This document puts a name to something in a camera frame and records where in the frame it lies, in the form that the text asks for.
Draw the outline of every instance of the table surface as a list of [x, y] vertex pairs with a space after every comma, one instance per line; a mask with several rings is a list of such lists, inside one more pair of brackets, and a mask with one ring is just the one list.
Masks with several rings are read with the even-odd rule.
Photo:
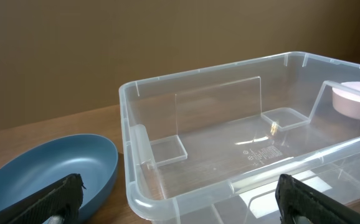
[[[112, 193], [87, 223], [150, 223], [133, 213], [127, 203], [119, 105], [0, 131], [0, 167], [43, 142], [78, 133], [106, 136], [119, 152], [118, 179]], [[349, 206], [360, 212], [360, 200]]]

